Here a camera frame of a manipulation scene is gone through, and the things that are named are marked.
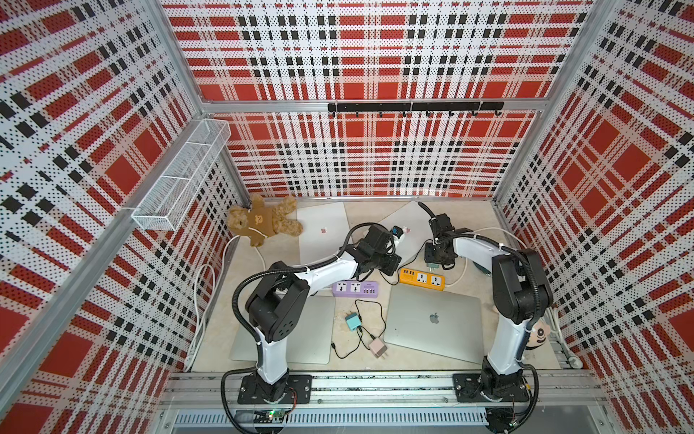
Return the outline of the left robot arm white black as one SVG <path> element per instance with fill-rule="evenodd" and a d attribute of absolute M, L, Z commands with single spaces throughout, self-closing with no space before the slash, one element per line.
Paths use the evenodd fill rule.
<path fill-rule="evenodd" d="M 357 242 L 348 231 L 336 254 L 308 265 L 289 266 L 283 261 L 242 280 L 232 295 L 232 311 L 240 328 L 249 332 L 257 351 L 256 365 L 242 369 L 245 375 L 237 403 L 307 403 L 309 375 L 289 374 L 287 338 L 296 328 L 307 299 L 319 289 L 363 273 L 382 272 L 391 276 L 401 257 L 396 249 L 405 234 L 399 226 L 387 228 L 376 222 L 358 224 L 366 235 Z"/>

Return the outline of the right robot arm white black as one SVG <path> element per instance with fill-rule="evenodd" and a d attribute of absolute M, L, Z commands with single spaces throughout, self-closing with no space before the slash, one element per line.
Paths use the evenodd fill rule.
<path fill-rule="evenodd" d="M 428 214 L 433 240 L 425 243 L 425 261 L 452 269 L 458 258 L 471 260 L 492 275 L 493 303 L 499 312 L 492 349 L 484 357 L 480 385 L 473 396 L 488 401 L 519 397 L 524 387 L 522 356 L 533 327 L 553 303 L 537 251 L 517 250 L 470 230 L 455 229 L 447 214 Z"/>

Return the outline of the teal usb charger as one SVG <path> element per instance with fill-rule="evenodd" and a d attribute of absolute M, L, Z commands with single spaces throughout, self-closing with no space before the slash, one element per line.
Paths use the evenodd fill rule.
<path fill-rule="evenodd" d="M 351 331 L 356 331 L 361 327 L 361 317 L 357 313 L 351 313 L 345 317 L 345 324 Z"/>

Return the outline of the pink usb charger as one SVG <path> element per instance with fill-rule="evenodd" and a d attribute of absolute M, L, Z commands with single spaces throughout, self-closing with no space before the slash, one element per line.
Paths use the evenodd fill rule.
<path fill-rule="evenodd" d="M 387 352 L 388 347 L 381 340 L 381 338 L 376 337 L 370 343 L 369 349 L 376 358 L 380 358 L 381 356 L 383 356 Z"/>

